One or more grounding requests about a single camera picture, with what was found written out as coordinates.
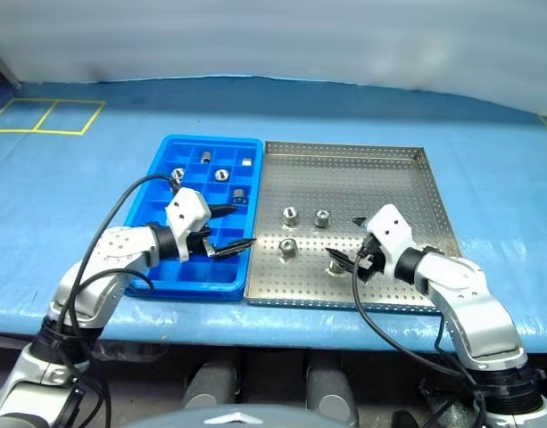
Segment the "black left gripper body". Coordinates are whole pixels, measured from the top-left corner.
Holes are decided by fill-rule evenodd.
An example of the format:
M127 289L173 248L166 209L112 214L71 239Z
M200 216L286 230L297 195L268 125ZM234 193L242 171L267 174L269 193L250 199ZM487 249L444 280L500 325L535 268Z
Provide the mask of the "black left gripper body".
M204 256L212 258L216 255L216 249L210 242L210 228L202 228L198 232L192 232L186 239L186 246L190 257Z

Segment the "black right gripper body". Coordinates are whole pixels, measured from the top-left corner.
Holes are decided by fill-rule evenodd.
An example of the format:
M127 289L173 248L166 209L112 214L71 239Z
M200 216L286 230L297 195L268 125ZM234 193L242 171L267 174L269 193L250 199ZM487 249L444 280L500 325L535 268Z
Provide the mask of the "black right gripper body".
M368 267L361 267L361 262L366 260ZM380 248L379 240L372 234L362 241L356 254L355 278L366 283L376 273L383 274L385 270L385 254Z

